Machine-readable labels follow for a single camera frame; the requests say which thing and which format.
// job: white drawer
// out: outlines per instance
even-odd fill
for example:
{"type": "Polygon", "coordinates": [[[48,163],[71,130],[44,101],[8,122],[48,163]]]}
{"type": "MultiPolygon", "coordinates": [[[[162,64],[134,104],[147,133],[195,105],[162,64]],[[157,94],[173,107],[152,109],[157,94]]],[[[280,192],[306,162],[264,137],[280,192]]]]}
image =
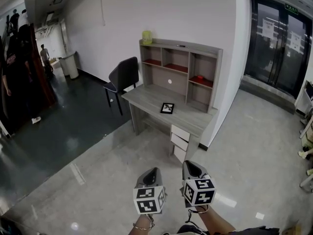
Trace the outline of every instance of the white drawer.
{"type": "Polygon", "coordinates": [[[171,141],[184,151],[186,151],[188,148],[188,143],[185,140],[182,140],[180,137],[176,136],[174,133],[171,135],[171,141]]]}
{"type": "Polygon", "coordinates": [[[185,161],[186,152],[177,146],[174,146],[174,155],[178,158],[178,160],[181,163],[183,163],[185,161]]]}
{"type": "Polygon", "coordinates": [[[172,125],[172,132],[175,133],[180,138],[189,141],[190,133],[178,128],[177,126],[172,125]]]}

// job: picture frame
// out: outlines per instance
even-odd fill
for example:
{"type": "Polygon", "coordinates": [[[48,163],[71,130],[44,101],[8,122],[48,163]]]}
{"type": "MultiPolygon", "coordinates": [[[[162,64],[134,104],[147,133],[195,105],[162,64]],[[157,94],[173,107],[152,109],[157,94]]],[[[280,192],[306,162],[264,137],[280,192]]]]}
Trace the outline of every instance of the picture frame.
{"type": "Polygon", "coordinates": [[[173,103],[163,103],[161,108],[161,113],[173,114],[174,104],[173,103]]]}

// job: door threshold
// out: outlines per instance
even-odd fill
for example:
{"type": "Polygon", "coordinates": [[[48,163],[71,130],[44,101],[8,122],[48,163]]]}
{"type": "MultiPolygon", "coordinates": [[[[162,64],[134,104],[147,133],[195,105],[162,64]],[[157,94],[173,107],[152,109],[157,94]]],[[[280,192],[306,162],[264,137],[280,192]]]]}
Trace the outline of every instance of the door threshold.
{"type": "Polygon", "coordinates": [[[295,99],[292,96],[257,79],[244,75],[239,89],[271,102],[292,114],[295,113],[295,99]]]}

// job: exit sign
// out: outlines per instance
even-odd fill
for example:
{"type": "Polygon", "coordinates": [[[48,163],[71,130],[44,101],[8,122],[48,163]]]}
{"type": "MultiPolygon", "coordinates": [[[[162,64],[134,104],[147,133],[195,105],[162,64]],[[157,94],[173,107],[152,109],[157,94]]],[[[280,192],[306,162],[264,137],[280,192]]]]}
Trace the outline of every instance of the exit sign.
{"type": "Polygon", "coordinates": [[[297,15],[299,14],[298,9],[296,9],[295,7],[292,7],[291,5],[286,4],[286,3],[285,3],[285,9],[288,11],[291,11],[294,14],[297,14],[297,15]]]}

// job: black chair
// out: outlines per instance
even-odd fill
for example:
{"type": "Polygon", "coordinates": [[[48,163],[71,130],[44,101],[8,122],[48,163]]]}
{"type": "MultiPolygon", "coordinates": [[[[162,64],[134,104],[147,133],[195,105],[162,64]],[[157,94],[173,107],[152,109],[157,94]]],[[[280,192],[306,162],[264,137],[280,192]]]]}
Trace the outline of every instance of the black chair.
{"type": "Polygon", "coordinates": [[[131,85],[136,88],[136,83],[139,81],[138,59],[136,57],[131,57],[120,62],[110,73],[109,80],[110,83],[104,85],[109,106],[111,107],[108,90],[115,93],[119,111],[121,115],[123,115],[122,108],[118,100],[118,93],[122,92],[131,85]]]}

